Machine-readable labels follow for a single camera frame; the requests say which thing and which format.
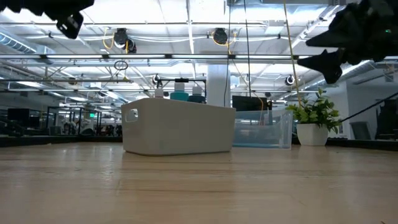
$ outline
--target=potted plant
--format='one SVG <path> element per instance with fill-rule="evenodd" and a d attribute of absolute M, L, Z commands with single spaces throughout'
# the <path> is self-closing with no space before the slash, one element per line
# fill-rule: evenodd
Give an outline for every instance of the potted plant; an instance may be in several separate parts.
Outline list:
<path fill-rule="evenodd" d="M 290 105 L 286 109 L 293 111 L 294 119 L 298 121 L 297 136 L 303 146 L 324 146 L 331 130 L 337 134 L 340 125 L 335 104 L 322 96 L 318 90 L 316 100 L 302 100 L 301 105 Z"/>

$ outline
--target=clear plastic container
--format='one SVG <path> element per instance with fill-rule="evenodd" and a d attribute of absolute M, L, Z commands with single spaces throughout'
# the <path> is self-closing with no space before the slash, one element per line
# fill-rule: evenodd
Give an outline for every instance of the clear plastic container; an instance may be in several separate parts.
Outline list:
<path fill-rule="evenodd" d="M 287 110 L 236 112 L 233 146 L 290 149 L 292 125 Z"/>

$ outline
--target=table surface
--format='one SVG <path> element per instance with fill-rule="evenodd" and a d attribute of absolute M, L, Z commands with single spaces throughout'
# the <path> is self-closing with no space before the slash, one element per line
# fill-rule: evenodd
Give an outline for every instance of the table surface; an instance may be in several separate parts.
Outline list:
<path fill-rule="evenodd" d="M 144 157 L 118 143 L 2 148 L 0 220 L 398 223 L 398 153 L 296 147 Z"/>

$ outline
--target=ceiling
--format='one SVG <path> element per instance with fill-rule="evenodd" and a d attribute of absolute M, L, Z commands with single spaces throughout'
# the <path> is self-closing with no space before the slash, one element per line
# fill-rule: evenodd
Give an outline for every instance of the ceiling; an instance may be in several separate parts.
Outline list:
<path fill-rule="evenodd" d="M 247 0 L 246 16 L 242 1 L 224 6 L 224 1 L 215 0 L 97 0 L 95 4 L 81 11 L 85 24 L 76 40 L 66 39 L 46 15 L 38 17 L 23 10 L 14 14 L 6 9 L 0 14 L 0 32 L 7 32 L 27 45 L 43 45 L 55 54 L 124 54 L 123 50 L 111 45 L 112 33 L 117 28 L 127 28 L 127 33 L 137 46 L 137 54 L 223 54 L 228 53 L 226 46 L 215 44 L 211 33 L 216 28 L 224 28 L 231 33 L 232 54 L 237 55 L 289 55 L 288 30 L 285 24 L 285 11 L 282 1 L 264 4 L 260 0 Z M 323 49 L 307 47 L 305 40 L 327 30 L 333 16 L 343 6 L 329 6 L 326 0 L 288 1 L 287 17 L 294 55 L 315 55 Z M 0 45 L 1 54 L 21 54 Z M 116 78 L 118 71 L 113 67 L 115 60 L 65 60 L 53 59 L 53 64 L 35 60 L 13 58 L 6 60 L 8 65 L 23 69 L 9 71 L 10 66 L 2 69 L 3 78 L 27 78 L 67 80 L 109 80 Z M 118 80 L 126 77 L 131 82 L 102 82 L 102 89 L 137 90 L 120 92 L 118 96 L 126 101 L 150 96 L 144 90 L 153 89 L 152 77 L 159 74 L 162 78 L 206 78 L 209 64 L 223 64 L 226 60 L 177 60 L 177 59 L 136 59 L 127 60 L 129 68 L 118 73 Z M 240 78 L 236 90 L 246 90 L 244 77 L 248 73 L 247 60 L 229 61 L 232 76 Z M 322 78 L 318 72 L 295 66 L 299 85 L 305 88 Z M 285 78 L 293 74 L 290 60 L 253 60 L 250 64 L 251 85 L 257 90 L 290 90 L 285 85 Z M 79 89 L 88 88 L 88 84 L 79 82 L 70 85 L 67 82 L 41 83 L 42 88 Z M 13 83 L 11 88 L 32 88 L 32 86 Z M 170 83 L 166 88 L 172 90 Z M 98 93 L 59 92 L 64 96 L 79 96 L 93 103 L 104 103 L 108 96 L 99 97 Z M 275 99 L 285 96 L 275 94 Z M 110 103 L 122 103 L 110 100 Z"/>

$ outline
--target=black cord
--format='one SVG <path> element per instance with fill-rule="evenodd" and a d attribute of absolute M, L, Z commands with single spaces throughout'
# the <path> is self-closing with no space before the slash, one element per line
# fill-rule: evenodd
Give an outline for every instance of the black cord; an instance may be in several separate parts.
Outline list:
<path fill-rule="evenodd" d="M 228 87 L 228 73 L 229 73 L 229 38 L 231 37 L 231 8 L 232 8 L 232 0 L 229 0 L 229 22 L 228 22 L 228 47 L 227 47 L 227 55 L 228 58 L 226 60 L 226 79 L 225 79 L 225 90 L 224 90 L 224 106 L 225 106 L 225 97 L 226 97 L 226 89 Z"/>
<path fill-rule="evenodd" d="M 251 78 L 250 78 L 250 49 L 249 49 L 249 28 L 248 28 L 248 16 L 246 14 L 246 0 L 243 0 L 244 4 L 244 19 L 246 20 L 246 39 L 248 42 L 248 65 L 249 65 L 249 96 L 251 97 Z"/>

